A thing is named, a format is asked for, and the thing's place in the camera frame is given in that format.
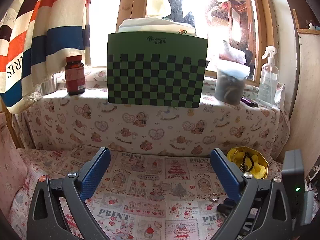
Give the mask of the pink pillow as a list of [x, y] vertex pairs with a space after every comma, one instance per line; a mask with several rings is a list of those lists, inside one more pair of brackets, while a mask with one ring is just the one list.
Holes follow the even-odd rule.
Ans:
[[1, 112], [0, 133], [0, 198], [1, 211], [9, 217], [12, 202], [23, 186], [28, 170], [23, 162], [7, 127], [5, 114]]

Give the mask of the wooden cabinet side panel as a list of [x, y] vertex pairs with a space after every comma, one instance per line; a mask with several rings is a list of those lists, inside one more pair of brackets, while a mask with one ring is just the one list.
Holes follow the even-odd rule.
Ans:
[[299, 81], [284, 151], [300, 149], [308, 175], [319, 159], [319, 35], [299, 32], [298, 36]]

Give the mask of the print patterned bed sheet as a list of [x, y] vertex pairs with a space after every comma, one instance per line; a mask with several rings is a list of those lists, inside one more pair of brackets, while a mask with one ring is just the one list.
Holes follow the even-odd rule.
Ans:
[[[38, 179], [60, 179], [78, 172], [99, 149], [17, 149], [28, 174], [7, 219], [19, 239], [27, 239], [29, 209]], [[226, 218], [217, 207], [227, 194], [210, 163], [212, 150], [205, 157], [109, 151], [110, 165], [93, 196], [85, 200], [109, 239], [213, 239]], [[234, 164], [240, 169], [244, 163], [240, 159]], [[281, 172], [255, 179], [275, 176], [281, 177]], [[83, 239], [65, 198], [59, 200], [71, 232]]]

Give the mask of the baby bear patterned cloth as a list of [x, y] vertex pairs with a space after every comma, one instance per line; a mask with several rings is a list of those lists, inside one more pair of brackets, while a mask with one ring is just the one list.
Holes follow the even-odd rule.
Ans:
[[290, 135], [283, 107], [284, 88], [273, 107], [236, 106], [216, 100], [216, 81], [205, 78], [198, 108], [116, 105], [107, 98], [105, 68], [87, 69], [86, 90], [70, 96], [65, 75], [58, 89], [13, 115], [15, 132], [25, 148], [80, 150], [107, 147], [126, 153], [204, 156], [213, 148], [247, 146], [277, 158]]

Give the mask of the dark purple pen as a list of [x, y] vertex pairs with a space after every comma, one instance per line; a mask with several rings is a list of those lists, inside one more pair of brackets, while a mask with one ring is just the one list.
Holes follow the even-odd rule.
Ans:
[[250, 98], [242, 97], [241, 102], [245, 103], [249, 107], [258, 107], [258, 103]]

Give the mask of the small metal tin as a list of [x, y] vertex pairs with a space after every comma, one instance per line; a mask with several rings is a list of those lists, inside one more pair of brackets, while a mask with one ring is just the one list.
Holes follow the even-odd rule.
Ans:
[[52, 94], [57, 91], [57, 78], [56, 75], [52, 75], [47, 81], [44, 81], [40, 85], [41, 95]]

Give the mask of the clear spray bottle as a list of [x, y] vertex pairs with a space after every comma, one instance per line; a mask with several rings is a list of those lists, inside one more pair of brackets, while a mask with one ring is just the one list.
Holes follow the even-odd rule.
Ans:
[[276, 66], [275, 55], [277, 49], [274, 46], [267, 46], [265, 53], [261, 57], [267, 59], [261, 68], [257, 100], [263, 105], [272, 107], [276, 96], [279, 69]]

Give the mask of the clear container with dark contents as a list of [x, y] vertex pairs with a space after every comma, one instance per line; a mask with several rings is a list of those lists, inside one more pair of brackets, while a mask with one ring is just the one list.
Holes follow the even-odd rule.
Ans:
[[250, 68], [227, 60], [217, 63], [215, 98], [230, 105], [238, 105], [244, 92]]

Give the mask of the brown medicine bottle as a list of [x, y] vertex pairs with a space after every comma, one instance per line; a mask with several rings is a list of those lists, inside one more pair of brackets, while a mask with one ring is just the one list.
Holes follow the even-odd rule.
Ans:
[[68, 95], [78, 95], [85, 92], [85, 70], [81, 60], [82, 55], [66, 57], [65, 79]]

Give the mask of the striped hanging towel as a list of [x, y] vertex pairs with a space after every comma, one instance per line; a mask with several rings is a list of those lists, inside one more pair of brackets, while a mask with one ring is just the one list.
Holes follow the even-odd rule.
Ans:
[[91, 64], [91, 0], [14, 0], [1, 20], [1, 98], [11, 114], [35, 103], [34, 92], [63, 71], [68, 56]]

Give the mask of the white bag behind box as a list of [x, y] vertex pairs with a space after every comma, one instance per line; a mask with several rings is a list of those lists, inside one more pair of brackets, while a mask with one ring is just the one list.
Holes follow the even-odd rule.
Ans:
[[151, 31], [196, 36], [195, 28], [189, 23], [178, 23], [156, 17], [124, 20], [119, 26], [118, 31]]

